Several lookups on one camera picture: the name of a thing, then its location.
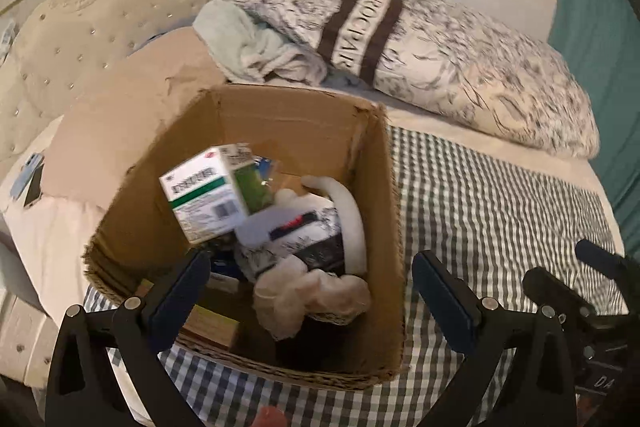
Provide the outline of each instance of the teal curtain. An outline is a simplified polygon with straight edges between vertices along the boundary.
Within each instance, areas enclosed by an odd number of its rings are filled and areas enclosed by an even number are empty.
[[[640,21],[628,0],[558,0],[548,41],[591,97],[601,142],[591,164],[640,259]]]

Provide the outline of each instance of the phone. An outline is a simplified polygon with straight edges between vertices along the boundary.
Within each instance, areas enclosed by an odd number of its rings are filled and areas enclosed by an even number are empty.
[[[29,156],[29,159],[22,166],[20,174],[18,174],[18,177],[15,179],[14,185],[12,185],[11,191],[9,192],[11,197],[14,198],[14,201],[20,197],[24,188],[29,184],[29,180],[31,180],[33,173],[43,160],[44,156],[40,153],[33,153]]]
[[[31,178],[31,183],[27,189],[27,197],[24,199],[25,208],[29,208],[32,204],[36,203],[42,195],[42,191],[40,190],[40,180],[42,179],[43,167],[44,163],[41,163],[33,173],[33,178]]]

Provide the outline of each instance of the metal screw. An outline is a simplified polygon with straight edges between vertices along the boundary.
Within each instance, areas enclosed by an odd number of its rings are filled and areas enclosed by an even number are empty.
[[[80,306],[77,305],[77,304],[73,304],[73,305],[69,306],[69,308],[66,309],[66,316],[67,317],[75,317],[79,313],[80,313]]]
[[[124,301],[124,307],[127,310],[135,310],[138,306],[140,306],[140,297],[129,297],[126,301]]]
[[[551,306],[544,305],[540,308],[540,311],[542,311],[542,314],[545,315],[545,317],[550,319],[556,316],[556,310]]]
[[[482,306],[484,306],[488,310],[497,310],[498,306],[500,305],[498,304],[498,301],[493,297],[484,297],[481,302]]]

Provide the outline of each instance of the green and white box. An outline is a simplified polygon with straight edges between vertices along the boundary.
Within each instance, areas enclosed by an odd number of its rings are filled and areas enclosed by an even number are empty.
[[[246,144],[210,147],[164,174],[160,184],[194,245],[231,232],[270,196]]]

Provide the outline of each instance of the pillow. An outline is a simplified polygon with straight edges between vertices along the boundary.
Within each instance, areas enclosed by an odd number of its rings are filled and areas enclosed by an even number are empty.
[[[46,0],[0,67],[0,180],[82,92],[149,38],[191,24],[207,0]]]
[[[445,0],[236,0],[337,68],[494,136],[594,157],[588,95],[548,44]]]

